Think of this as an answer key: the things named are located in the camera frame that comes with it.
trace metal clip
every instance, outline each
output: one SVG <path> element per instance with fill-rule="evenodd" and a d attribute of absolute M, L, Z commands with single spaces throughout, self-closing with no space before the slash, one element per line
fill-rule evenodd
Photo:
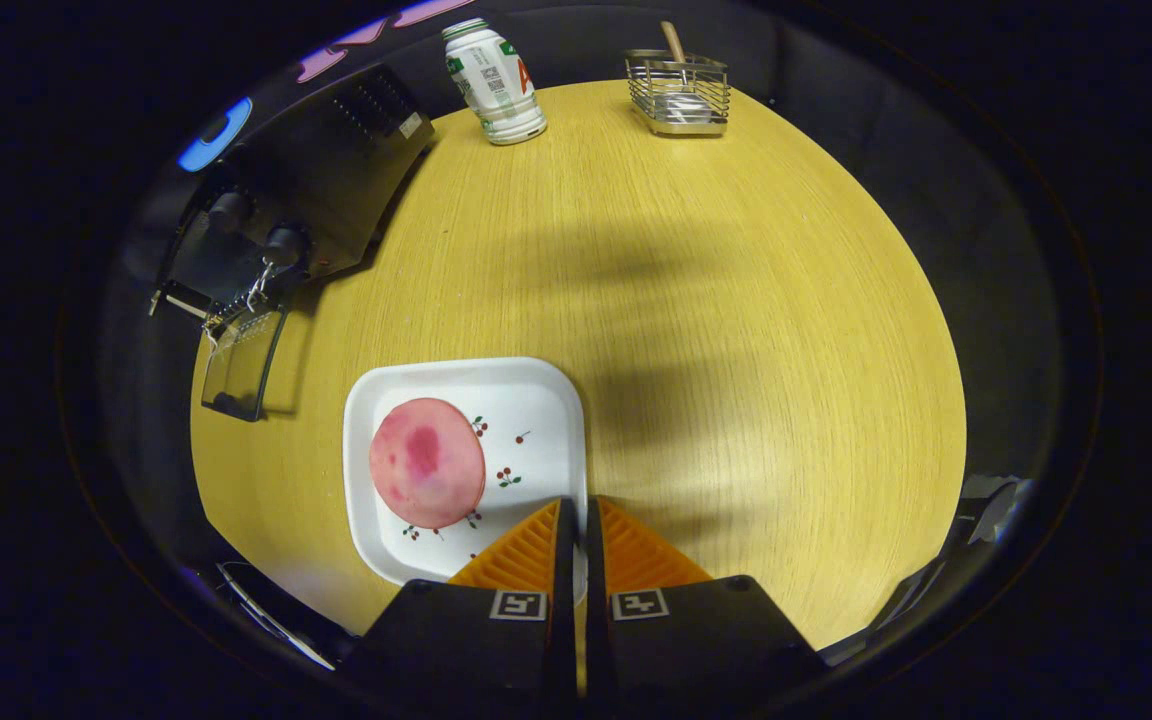
<path fill-rule="evenodd" d="M 265 263 L 265 272 L 262 272 L 260 276 L 256 278 L 256 282 L 252 282 L 251 290 L 247 291 L 247 309 L 251 310 L 253 314 L 259 313 L 259 310 L 256 310 L 256 306 L 252 305 L 252 302 L 257 300 L 257 296 L 260 297 L 262 302 L 266 300 L 265 283 L 270 281 L 270 273 L 273 272 L 274 272 L 274 265 L 271 263 Z"/>

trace orange gripper pad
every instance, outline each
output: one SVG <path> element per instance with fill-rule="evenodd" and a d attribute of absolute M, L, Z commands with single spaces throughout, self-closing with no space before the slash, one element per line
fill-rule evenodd
<path fill-rule="evenodd" d="M 713 579 L 628 511 L 601 497 L 598 509 L 602 516 L 602 575 L 608 596 Z"/>
<path fill-rule="evenodd" d="M 558 545 L 558 500 L 532 511 L 529 518 L 479 553 L 452 585 L 554 593 L 554 550 Z"/>

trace black knob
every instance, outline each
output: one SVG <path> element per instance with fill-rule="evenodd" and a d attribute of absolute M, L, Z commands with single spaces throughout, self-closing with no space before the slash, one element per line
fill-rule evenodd
<path fill-rule="evenodd" d="M 252 203 L 242 192 L 227 192 L 212 202 L 207 210 L 211 227 L 220 232 L 238 232 L 252 214 Z"/>
<path fill-rule="evenodd" d="M 301 259 L 305 253 L 305 234 L 293 228 L 274 228 L 265 238 L 265 252 L 262 258 L 268 265 L 283 268 Z"/>

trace round table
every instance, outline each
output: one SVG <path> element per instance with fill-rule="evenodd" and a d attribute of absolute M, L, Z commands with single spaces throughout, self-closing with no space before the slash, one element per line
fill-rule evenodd
<path fill-rule="evenodd" d="M 623 81 L 539 91 L 550 129 L 490 145 L 463 109 L 374 264 L 303 288 L 265 419 L 191 411 L 207 518 L 362 634 L 397 592 L 349 537 L 342 418 L 372 367 L 535 356 L 585 409 L 590 493 L 714 577 L 748 573 L 816 647 L 940 550 L 967 420 L 937 297 L 861 184 L 732 92 L 718 138 L 650 135 Z M 584 638 L 584 630 L 579 630 Z"/>

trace blue light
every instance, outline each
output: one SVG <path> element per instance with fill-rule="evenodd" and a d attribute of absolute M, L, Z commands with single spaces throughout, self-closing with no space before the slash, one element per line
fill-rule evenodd
<path fill-rule="evenodd" d="M 217 156 L 234 141 L 234 137 L 238 135 L 238 131 L 243 129 L 243 123 L 252 114 L 252 99 L 251 97 L 243 97 L 238 100 L 237 105 L 229 108 L 228 113 L 225 113 L 225 129 L 220 131 L 220 135 L 215 136 L 214 141 L 204 142 L 202 137 L 194 141 L 194 144 L 177 159 L 177 165 L 191 173 L 197 173 L 200 169 L 207 167 L 207 162 L 215 160 Z"/>

